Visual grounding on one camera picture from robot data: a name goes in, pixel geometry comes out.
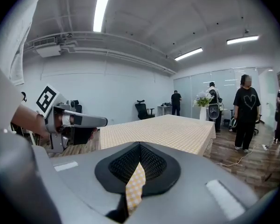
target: heart print t-shirt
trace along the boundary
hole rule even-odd
[[[238,106],[238,120],[244,123],[255,123],[257,118],[257,107],[260,101],[257,92],[250,87],[248,90],[240,88],[237,91],[233,105]]]

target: fluorescent light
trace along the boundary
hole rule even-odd
[[[227,45],[239,43],[239,42],[249,42],[249,41],[255,41],[259,38],[258,35],[252,35],[252,36],[246,36],[241,38],[235,38],[231,40],[227,40]]]
[[[101,32],[108,0],[98,0],[95,7],[93,31]]]
[[[188,56],[194,55],[194,54],[199,53],[199,52],[202,52],[202,51],[203,51],[202,48],[198,48],[198,49],[196,49],[196,50],[190,51],[190,52],[188,52],[188,53],[186,53],[186,54],[184,54],[184,55],[182,55],[182,56],[177,57],[175,60],[176,60],[176,61],[179,61],[179,60],[181,60],[181,59],[183,59],[183,58],[186,58],[186,57],[188,57]]]

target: checkered tablecloth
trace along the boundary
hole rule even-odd
[[[101,149],[127,142],[143,141],[176,148],[192,154],[210,152],[212,139],[216,138],[213,122],[186,117],[164,115],[152,119],[106,126],[100,129]],[[141,202],[145,173],[139,164],[126,185],[129,213]]]

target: black mesh pad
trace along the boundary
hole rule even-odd
[[[115,177],[127,184],[138,166],[139,157],[139,146],[135,146],[119,158],[113,160],[109,165],[109,170]]]
[[[168,191],[181,174],[176,159],[144,142],[134,142],[101,160],[95,167],[95,175],[107,191],[125,195],[126,184],[139,162],[146,177],[142,196],[158,195]]]
[[[167,167],[167,163],[162,157],[151,152],[143,145],[140,145],[140,150],[141,150],[140,163],[145,172],[146,182],[149,182],[155,179],[156,177],[160,176],[164,172],[164,170]]]

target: air conditioning unit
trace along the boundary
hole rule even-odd
[[[56,46],[57,45],[57,38],[56,37],[50,37],[47,39],[42,39],[39,41],[36,41],[33,43],[33,46],[35,48],[40,48],[40,47],[47,47],[47,46]]]
[[[41,57],[60,56],[60,45],[57,45],[57,38],[50,37],[33,43],[36,52]]]

